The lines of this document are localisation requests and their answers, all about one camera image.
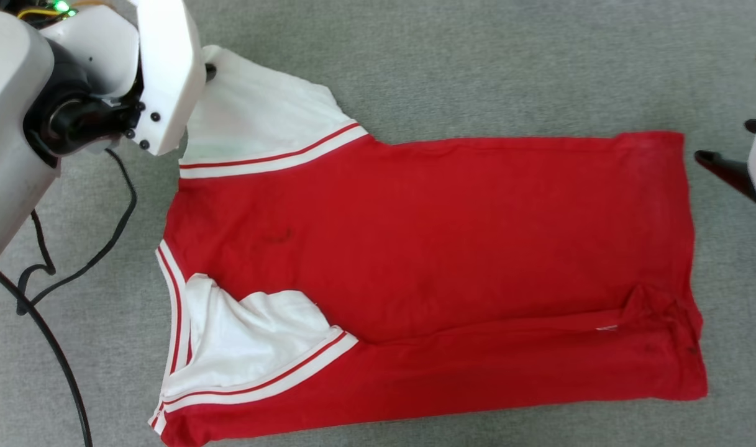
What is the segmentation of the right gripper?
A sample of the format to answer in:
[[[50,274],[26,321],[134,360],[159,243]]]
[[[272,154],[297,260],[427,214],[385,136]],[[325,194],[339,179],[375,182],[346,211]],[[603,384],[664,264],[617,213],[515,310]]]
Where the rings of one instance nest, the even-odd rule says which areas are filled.
[[[744,122],[744,129],[755,135],[756,119],[747,119]],[[696,151],[694,159],[704,169],[756,204],[756,190],[748,172],[747,163],[730,160],[721,155],[721,153],[706,150]]]

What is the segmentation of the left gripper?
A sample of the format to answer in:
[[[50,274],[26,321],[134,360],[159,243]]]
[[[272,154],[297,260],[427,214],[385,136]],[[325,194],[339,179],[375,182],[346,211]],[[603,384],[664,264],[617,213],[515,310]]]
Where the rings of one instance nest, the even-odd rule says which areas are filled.
[[[140,36],[110,6],[31,7],[54,66],[24,119],[25,136],[48,164],[92,145],[132,138],[143,110]],[[206,82],[217,68],[205,63]]]

